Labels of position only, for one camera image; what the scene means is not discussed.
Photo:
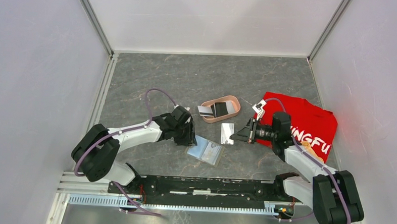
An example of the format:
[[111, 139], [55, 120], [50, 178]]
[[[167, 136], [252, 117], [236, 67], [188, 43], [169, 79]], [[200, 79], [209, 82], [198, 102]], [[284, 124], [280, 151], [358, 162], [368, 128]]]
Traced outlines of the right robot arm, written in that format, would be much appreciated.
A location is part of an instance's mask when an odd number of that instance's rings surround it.
[[364, 219], [364, 209], [349, 171], [338, 171], [310, 153], [292, 135], [291, 116], [284, 111], [273, 114], [270, 125], [251, 118], [247, 125], [231, 134], [230, 139], [253, 144], [269, 141], [282, 161], [299, 171], [276, 177], [273, 195], [278, 200], [290, 196], [308, 206], [319, 224], [351, 224]]

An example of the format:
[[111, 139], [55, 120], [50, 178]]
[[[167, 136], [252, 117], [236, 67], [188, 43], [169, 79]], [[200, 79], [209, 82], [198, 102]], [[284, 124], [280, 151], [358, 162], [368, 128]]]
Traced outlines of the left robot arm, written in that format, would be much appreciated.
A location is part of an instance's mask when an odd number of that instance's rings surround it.
[[176, 145], [196, 146], [191, 113], [175, 106], [171, 113], [152, 117], [149, 121], [120, 128], [96, 124], [84, 135], [71, 152], [75, 161], [74, 174], [90, 182], [108, 179], [120, 184], [126, 193], [135, 193], [140, 186], [138, 173], [129, 164], [121, 164], [120, 152], [141, 144], [173, 140]]

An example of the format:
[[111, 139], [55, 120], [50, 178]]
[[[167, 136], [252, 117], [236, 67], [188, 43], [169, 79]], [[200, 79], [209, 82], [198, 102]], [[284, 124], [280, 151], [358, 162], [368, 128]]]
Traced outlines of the pink oval tray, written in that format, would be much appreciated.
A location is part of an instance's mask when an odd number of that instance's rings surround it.
[[232, 95], [206, 101], [197, 106], [199, 115], [209, 124], [237, 116], [240, 108], [239, 100]]

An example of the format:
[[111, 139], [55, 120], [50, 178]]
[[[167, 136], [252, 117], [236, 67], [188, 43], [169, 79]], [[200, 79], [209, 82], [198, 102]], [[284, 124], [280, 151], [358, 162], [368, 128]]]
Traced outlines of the grey card holder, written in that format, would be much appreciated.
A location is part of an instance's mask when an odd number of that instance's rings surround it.
[[196, 136], [196, 143], [197, 145], [188, 147], [185, 154], [211, 166], [217, 166], [225, 147], [201, 136]]

